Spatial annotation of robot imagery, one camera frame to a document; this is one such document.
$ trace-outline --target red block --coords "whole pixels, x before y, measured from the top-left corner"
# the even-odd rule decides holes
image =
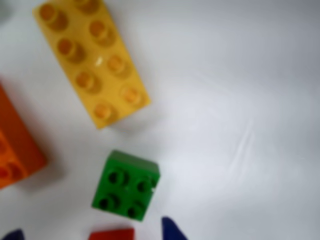
[[[133,228],[91,233],[89,240],[134,240]]]

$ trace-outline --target lego brick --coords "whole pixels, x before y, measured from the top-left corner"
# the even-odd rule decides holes
[[[42,169],[46,160],[0,85],[0,188]]]
[[[91,233],[89,240],[134,240],[135,230],[119,229],[112,231],[100,231]]]
[[[33,14],[98,129],[150,103],[102,0],[51,0]]]
[[[92,206],[142,221],[159,178],[156,163],[115,150],[107,158]]]
[[[176,223],[169,217],[162,218],[163,240],[188,240]]]

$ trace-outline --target green 2x2 brick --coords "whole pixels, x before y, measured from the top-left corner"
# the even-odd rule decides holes
[[[92,206],[142,221],[159,178],[156,163],[113,151],[105,164]]]

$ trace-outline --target orange block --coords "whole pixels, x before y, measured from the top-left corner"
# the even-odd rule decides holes
[[[133,228],[91,233],[89,240],[134,240]]]
[[[0,85],[0,188],[27,178],[46,162]]]

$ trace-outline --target yellow block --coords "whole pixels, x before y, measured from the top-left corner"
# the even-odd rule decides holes
[[[102,0],[51,0],[33,14],[97,128],[150,103]]]

